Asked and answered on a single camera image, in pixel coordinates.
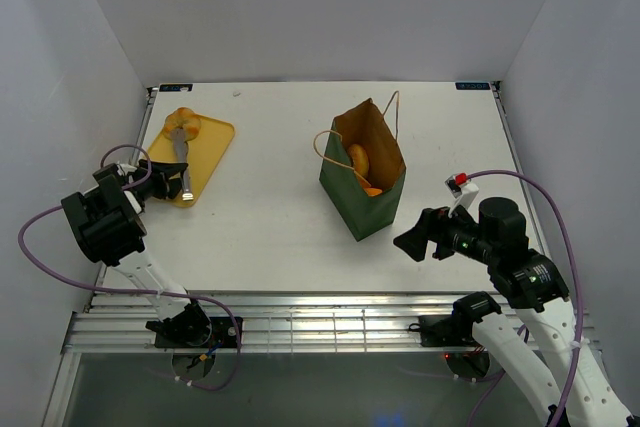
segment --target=metal rail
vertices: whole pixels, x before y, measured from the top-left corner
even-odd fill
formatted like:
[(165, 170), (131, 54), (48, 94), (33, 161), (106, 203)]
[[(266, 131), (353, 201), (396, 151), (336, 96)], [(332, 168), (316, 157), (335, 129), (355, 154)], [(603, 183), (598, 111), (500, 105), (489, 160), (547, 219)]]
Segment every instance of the metal rail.
[[(409, 324), (419, 315), (448, 315), (460, 294), (424, 295), (216, 295), (243, 317), (244, 353), (455, 352), (464, 348), (424, 348)], [(513, 328), (520, 325), (505, 299), (494, 296)], [(204, 305), (211, 316), (225, 315)], [(165, 353), (153, 347), (145, 329), (155, 311), (140, 297), (96, 295), (89, 313), (77, 314), (65, 349), (88, 353)], [(587, 315), (585, 336), (598, 348)], [(537, 349), (535, 341), (531, 344)], [(175, 349), (176, 353), (198, 349)]]

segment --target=white wall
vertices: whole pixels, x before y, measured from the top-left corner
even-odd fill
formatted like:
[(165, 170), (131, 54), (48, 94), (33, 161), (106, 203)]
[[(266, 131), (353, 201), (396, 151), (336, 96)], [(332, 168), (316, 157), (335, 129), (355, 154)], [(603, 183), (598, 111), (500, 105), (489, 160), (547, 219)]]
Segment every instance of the white wall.
[[(0, 7), (0, 425), (33, 427), (72, 309), (88, 296), (28, 263), (18, 229), (91, 186), (101, 154), (135, 139), (145, 92), (96, 0), (0, 0)], [(62, 214), (34, 226), (27, 240), (51, 266), (95, 279)]]
[(98, 0), (147, 86), (501, 79), (544, 0)]
[[(640, 0), (547, 0), (503, 84), (524, 171), (549, 187), (566, 216), (606, 365), (636, 414), (638, 26)], [(542, 214), (566, 265), (555, 221)]]

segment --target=blue label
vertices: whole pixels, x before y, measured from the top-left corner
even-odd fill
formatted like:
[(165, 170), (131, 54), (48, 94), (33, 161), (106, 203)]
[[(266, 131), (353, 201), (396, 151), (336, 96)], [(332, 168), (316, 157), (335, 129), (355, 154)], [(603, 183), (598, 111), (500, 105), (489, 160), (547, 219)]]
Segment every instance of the blue label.
[(193, 84), (162, 84), (160, 92), (191, 92)]
[(456, 90), (491, 90), (488, 82), (456, 82)]

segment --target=brown bag handle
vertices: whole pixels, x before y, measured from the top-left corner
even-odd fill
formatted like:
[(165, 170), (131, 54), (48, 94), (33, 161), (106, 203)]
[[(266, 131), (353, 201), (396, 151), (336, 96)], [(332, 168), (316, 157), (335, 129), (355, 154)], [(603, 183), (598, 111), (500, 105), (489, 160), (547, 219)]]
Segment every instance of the brown bag handle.
[(342, 141), (342, 134), (340, 134), (340, 132), (336, 132), (335, 130), (323, 130), (313, 138), (313, 150), (316, 151), (316, 154), (318, 154), (327, 162), (331, 162), (332, 164), (339, 165), (340, 167), (344, 167), (345, 169), (352, 170), (353, 173), (356, 174), (356, 177), (358, 177), (361, 181), (365, 182), (367, 186), (371, 187), (371, 184), (369, 183), (369, 181), (364, 177), (362, 177), (362, 175), (360, 175), (358, 172), (356, 172), (356, 169), (354, 169), (351, 165), (343, 164), (341, 162), (338, 162), (337, 160), (330, 159), (326, 155), (322, 155), (320, 153), (320, 151), (318, 150), (317, 142), (318, 142), (318, 137), (320, 137), (322, 134), (336, 134), (338, 137), (340, 137), (340, 141)]
[(387, 107), (384, 109), (382, 116), (384, 117), (385, 115), (387, 115), (387, 110), (389, 110), (389, 106), (391, 105), (391, 102), (393, 102), (394, 97), (396, 98), (396, 141), (397, 141), (398, 140), (398, 111), (400, 110), (400, 91), (399, 90), (396, 90), (393, 94), (391, 94), (389, 103), (387, 104)]

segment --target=gray floor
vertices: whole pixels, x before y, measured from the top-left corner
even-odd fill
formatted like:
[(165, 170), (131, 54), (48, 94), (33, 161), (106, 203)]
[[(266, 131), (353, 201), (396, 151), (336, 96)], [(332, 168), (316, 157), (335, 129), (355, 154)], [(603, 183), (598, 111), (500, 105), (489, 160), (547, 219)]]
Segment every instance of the gray floor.
[[(219, 355), (205, 381), (232, 360)], [(65, 425), (465, 426), (487, 388), (400, 367), (449, 373), (441, 354), (245, 355), (234, 382), (209, 393), (174, 382), (170, 355), (83, 355)], [(505, 377), (474, 426), (515, 425), (539, 427)]]

